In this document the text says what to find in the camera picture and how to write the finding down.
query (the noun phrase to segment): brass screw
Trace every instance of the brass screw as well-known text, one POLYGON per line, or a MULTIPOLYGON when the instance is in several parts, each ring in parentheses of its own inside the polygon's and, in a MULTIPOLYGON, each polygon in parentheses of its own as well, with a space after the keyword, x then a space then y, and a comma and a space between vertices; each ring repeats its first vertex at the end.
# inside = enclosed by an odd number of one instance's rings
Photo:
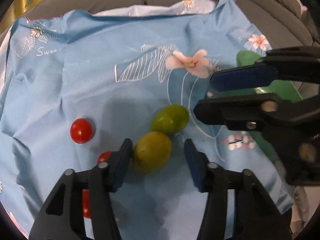
POLYGON ((263 111, 271 113, 278 110, 278 103, 275 101, 266 101, 261 105, 261 107, 263 111))
POLYGON ((303 143, 299 147, 300 158, 308 163, 314 163, 317 159, 318 153, 314 145, 310 143, 303 143))

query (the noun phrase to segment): blue fabric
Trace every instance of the blue fabric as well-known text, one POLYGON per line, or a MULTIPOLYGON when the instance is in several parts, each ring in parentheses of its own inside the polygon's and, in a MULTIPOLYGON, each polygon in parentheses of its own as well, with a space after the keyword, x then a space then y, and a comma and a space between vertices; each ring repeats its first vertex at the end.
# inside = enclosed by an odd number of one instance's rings
MULTIPOLYGON (((260 35, 259 30, 234 0, 183 1, 177 8, 179 16, 97 17, 72 11, 50 20, 16 21, 0 96, 0 201, 24 232, 30 232, 63 171, 91 169, 101 153, 118 150, 125 138, 137 142, 150 131, 154 113, 170 103, 187 108, 190 122, 171 138, 167 165, 146 176, 130 166, 124 185, 111 196, 124 240, 196 239, 207 196, 192 183, 183 154, 187 138, 226 169, 253 170, 280 212, 291 207, 286 185, 246 133, 206 126, 194 117, 209 78, 197 78, 186 68, 167 69, 174 51, 192 57, 201 49, 212 66, 235 67, 244 46, 230 33, 260 35), (210 7, 212 12, 196 14, 210 7), (91 118, 96 125, 94 138, 83 145, 69 135, 77 118, 91 118)), ((232 235, 233 198, 230 191, 226 237, 232 235)))

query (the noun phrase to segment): red cherry tomato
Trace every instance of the red cherry tomato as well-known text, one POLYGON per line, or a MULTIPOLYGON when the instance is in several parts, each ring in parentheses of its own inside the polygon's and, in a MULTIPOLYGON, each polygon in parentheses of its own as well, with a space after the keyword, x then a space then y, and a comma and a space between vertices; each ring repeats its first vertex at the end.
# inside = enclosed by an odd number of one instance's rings
POLYGON ((101 154, 98 158, 97 164, 107 162, 112 153, 113 153, 112 151, 108 151, 108 152, 101 154))
POLYGON ((84 189, 82 191, 82 208, 83 208, 83 216, 85 218, 91 218, 90 206, 89 206, 89 190, 88 189, 84 189))
POLYGON ((74 142, 82 144, 92 139, 91 124, 84 118, 77 119, 70 128, 70 135, 74 142))

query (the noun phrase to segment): yellow fruit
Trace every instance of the yellow fruit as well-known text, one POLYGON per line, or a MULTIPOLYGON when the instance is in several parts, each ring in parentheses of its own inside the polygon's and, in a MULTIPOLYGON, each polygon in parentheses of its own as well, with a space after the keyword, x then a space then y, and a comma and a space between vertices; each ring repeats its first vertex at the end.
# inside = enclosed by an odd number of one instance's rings
POLYGON ((142 173, 161 169, 171 154, 171 141, 164 133, 150 132, 144 135, 134 148, 132 165, 142 173))

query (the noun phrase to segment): green plate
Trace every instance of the green plate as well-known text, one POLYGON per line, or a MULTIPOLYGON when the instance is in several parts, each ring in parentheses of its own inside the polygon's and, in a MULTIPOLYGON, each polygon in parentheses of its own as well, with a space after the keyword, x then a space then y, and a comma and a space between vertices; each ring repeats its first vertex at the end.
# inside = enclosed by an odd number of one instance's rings
MULTIPOLYGON (((242 50, 237 54, 237 65, 238 67, 253 65, 254 62, 259 58, 262 58, 262 56, 253 51, 242 50)), ((227 91, 222 93, 222 96, 228 97, 264 93, 276 93, 282 99, 290 100, 292 102, 298 102, 302 100, 302 97, 295 85, 291 81, 284 80, 274 80, 268 87, 227 91)), ((251 131, 249 134, 253 137, 260 149, 272 162, 275 162, 279 159, 273 146, 263 139, 261 132, 251 131)))

